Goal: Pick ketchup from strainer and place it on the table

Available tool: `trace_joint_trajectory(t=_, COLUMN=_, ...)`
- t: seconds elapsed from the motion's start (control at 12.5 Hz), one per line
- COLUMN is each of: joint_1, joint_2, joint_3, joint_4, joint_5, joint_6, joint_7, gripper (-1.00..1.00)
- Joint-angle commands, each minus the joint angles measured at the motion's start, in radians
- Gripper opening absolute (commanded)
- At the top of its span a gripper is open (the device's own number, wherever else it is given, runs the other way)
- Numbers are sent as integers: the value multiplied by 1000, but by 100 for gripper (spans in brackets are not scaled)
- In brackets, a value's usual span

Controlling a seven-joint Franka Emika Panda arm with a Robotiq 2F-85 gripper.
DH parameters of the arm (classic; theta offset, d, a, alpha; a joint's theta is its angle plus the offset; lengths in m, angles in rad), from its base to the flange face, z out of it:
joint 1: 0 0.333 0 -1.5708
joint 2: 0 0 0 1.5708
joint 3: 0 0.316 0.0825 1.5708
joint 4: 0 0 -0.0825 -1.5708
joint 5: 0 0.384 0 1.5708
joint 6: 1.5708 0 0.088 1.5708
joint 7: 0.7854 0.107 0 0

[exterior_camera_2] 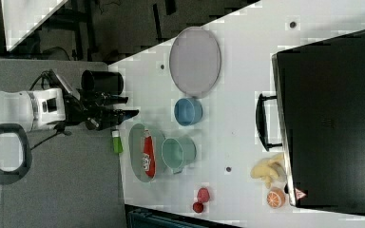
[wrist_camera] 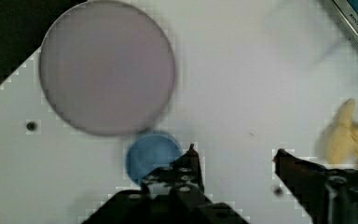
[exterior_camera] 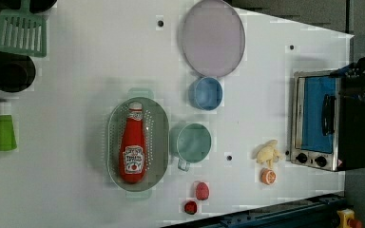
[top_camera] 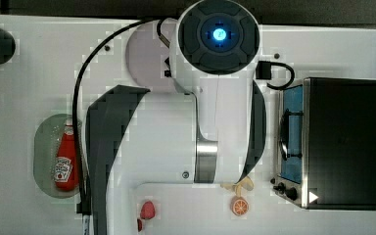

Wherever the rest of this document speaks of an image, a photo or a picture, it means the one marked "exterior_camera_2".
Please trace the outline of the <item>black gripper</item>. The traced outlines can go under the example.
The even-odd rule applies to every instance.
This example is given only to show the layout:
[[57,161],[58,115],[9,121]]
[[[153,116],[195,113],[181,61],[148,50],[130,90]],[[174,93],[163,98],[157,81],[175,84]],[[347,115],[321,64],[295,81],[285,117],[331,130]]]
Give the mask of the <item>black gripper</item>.
[[109,105],[126,104],[127,97],[106,92],[79,90],[80,99],[64,95],[66,118],[63,127],[87,123],[89,130],[104,130],[139,114],[138,110],[110,109]]

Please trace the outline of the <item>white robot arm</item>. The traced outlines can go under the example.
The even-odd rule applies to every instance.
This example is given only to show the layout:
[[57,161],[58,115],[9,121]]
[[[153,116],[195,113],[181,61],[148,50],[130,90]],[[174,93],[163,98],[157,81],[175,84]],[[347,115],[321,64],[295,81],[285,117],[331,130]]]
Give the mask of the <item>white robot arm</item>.
[[31,169],[29,132],[52,130],[66,135],[68,126],[81,123],[94,130],[107,129],[139,114],[137,109],[109,108],[126,102],[126,97],[117,96],[88,100],[60,88],[0,91],[0,185],[18,182]]

